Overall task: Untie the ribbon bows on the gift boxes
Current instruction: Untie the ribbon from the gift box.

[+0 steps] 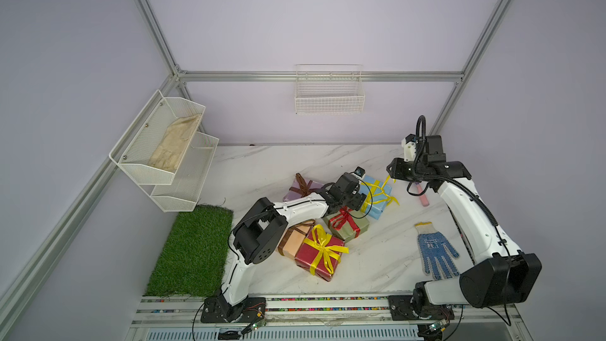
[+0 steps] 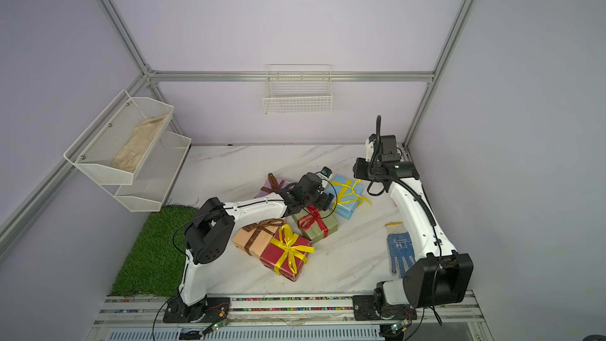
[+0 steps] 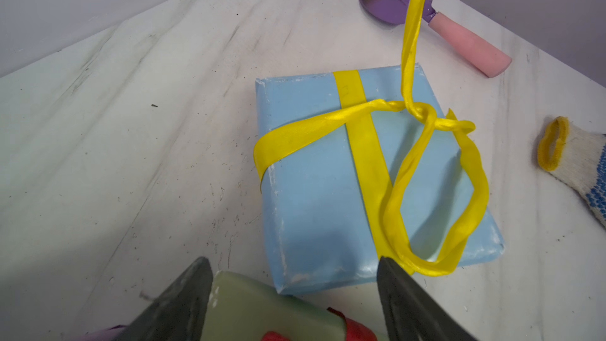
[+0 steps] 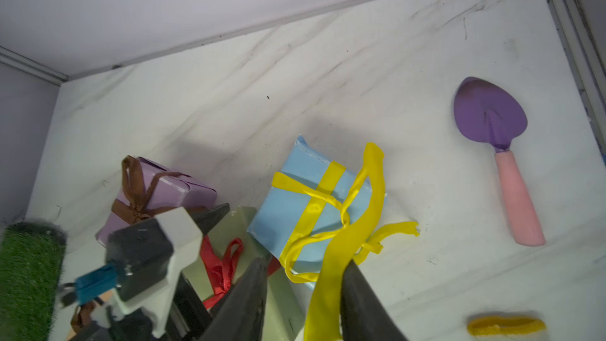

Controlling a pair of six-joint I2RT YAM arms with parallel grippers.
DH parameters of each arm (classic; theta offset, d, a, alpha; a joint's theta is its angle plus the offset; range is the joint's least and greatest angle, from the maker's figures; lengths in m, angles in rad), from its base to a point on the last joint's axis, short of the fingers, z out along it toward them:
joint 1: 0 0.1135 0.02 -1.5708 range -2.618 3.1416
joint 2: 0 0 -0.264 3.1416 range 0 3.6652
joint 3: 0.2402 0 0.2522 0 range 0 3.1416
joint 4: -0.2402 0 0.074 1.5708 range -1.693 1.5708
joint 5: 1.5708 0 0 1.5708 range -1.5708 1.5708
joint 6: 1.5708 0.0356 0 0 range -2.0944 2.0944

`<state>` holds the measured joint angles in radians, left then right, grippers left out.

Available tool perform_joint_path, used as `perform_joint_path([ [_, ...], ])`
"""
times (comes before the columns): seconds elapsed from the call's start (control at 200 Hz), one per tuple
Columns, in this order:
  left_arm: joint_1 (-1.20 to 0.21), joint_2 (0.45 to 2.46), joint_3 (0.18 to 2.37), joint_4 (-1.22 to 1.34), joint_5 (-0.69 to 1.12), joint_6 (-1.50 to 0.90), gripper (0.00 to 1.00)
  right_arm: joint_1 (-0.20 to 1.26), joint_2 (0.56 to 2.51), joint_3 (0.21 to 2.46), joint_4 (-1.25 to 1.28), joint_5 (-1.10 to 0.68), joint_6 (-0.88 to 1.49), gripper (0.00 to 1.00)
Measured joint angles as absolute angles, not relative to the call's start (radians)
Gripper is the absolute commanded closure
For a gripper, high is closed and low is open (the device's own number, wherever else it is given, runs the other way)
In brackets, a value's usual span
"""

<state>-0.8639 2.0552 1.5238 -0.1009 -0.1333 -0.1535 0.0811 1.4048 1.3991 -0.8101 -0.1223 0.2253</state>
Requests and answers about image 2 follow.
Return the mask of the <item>green gift box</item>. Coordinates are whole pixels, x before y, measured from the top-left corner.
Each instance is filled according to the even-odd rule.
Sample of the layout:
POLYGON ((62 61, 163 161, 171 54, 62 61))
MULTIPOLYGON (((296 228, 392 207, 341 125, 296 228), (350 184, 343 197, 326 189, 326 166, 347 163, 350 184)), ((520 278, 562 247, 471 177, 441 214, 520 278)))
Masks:
MULTIPOLYGON (((293 215, 294 223, 298 227, 298 229, 300 230, 302 235, 305 238, 307 238, 314 245, 314 244, 324 240, 325 237, 317 225, 314 225, 310 230, 302 230, 299 228, 298 220, 301 219, 301 217, 306 216, 307 214, 308 214, 307 210, 305 209, 303 212, 301 212, 297 215, 293 215)), ((320 211, 320 215, 322 217, 323 222, 328 227, 328 236, 336 233, 337 230, 339 229, 339 222, 337 221, 336 216, 334 214, 331 214, 330 212, 326 212, 326 211, 320 211)))

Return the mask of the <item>light blue gift box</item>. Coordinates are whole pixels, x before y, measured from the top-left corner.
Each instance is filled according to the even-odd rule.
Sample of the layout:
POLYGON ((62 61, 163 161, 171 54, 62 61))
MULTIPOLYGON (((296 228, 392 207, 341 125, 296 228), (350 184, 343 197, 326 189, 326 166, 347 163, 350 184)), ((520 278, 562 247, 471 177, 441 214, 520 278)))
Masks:
POLYGON ((338 215, 344 219, 351 219, 356 209, 364 202, 372 204, 363 196, 364 186, 360 179, 346 178, 342 175, 333 175, 324 180, 324 192, 333 194, 333 200, 328 209, 321 216, 322 219, 329 215, 338 215))

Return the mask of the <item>yellow ribbon of blue box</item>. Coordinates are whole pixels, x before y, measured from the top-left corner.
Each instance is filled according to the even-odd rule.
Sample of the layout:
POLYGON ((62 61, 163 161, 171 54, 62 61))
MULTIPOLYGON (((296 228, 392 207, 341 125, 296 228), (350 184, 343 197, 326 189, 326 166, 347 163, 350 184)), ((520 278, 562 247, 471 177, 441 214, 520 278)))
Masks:
POLYGON ((354 203, 354 208, 357 208, 363 201, 367 201, 370 205, 372 204, 369 199, 357 191, 357 188, 362 189, 362 186, 360 186, 361 179, 356 179, 354 182, 347 180, 345 183, 337 181, 330 181, 330 183, 336 192, 334 209, 338 208, 339 205, 348 205, 350 203, 354 203))

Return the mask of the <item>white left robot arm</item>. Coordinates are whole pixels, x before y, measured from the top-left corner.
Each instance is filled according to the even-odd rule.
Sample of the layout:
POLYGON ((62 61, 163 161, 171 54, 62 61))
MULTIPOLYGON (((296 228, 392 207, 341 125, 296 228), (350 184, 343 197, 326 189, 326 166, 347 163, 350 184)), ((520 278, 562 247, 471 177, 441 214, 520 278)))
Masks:
POLYGON ((199 208, 190 221, 181 225, 185 247, 176 249, 186 256, 183 277, 175 297, 167 300, 163 323, 211 322, 219 317, 213 307, 218 300, 208 299, 211 264, 225 252, 235 228, 252 226, 253 231, 267 232, 282 227, 289 216, 309 206, 328 209, 334 194, 325 191, 331 169, 307 173, 263 197, 240 202, 224 202, 212 197, 199 208))

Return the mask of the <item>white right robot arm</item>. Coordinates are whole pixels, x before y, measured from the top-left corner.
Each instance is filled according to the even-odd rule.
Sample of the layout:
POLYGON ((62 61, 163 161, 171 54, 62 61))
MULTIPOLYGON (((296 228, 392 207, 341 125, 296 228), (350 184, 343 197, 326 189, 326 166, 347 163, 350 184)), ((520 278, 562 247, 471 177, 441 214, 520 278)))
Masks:
POLYGON ((426 199, 415 165, 399 153, 395 136, 372 134, 366 155, 356 160, 356 179, 380 183, 398 208, 414 252, 402 278, 377 284, 373 306, 378 317, 415 319, 412 309, 435 308, 464 300, 473 273, 469 254, 461 254, 443 232, 426 199))

